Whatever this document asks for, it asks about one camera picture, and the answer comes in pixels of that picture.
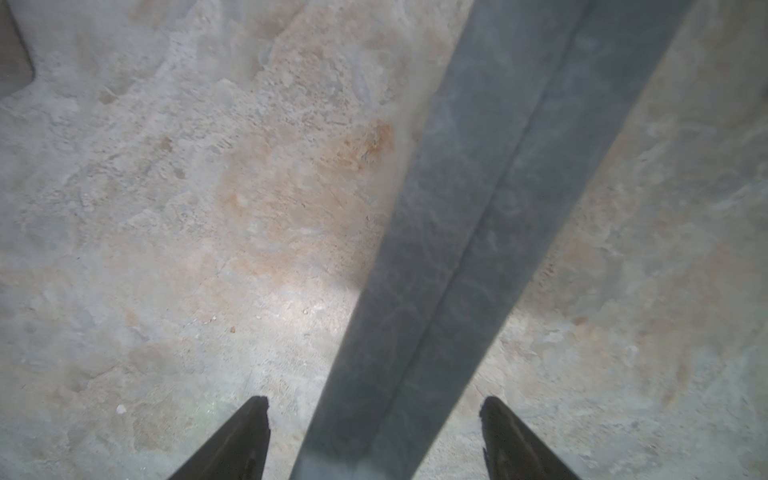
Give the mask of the beige glasses case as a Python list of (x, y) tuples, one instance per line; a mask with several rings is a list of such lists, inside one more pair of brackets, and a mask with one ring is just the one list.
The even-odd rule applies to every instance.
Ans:
[(35, 70), (17, 22), (6, 0), (0, 12), (0, 95), (9, 96), (29, 85)]

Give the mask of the teal glasses case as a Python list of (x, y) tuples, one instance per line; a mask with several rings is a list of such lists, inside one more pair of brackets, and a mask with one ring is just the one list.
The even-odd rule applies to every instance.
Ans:
[(414, 475), (689, 7), (472, 5), (293, 478)]

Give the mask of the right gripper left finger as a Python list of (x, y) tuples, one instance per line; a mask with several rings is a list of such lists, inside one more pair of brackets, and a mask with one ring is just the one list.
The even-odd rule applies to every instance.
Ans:
[(271, 430), (268, 398), (248, 399), (169, 480), (260, 480)]

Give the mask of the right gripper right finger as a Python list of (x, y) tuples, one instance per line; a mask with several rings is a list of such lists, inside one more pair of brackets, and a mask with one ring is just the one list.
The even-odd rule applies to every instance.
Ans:
[(500, 398), (488, 396), (479, 417), (491, 480), (580, 479)]

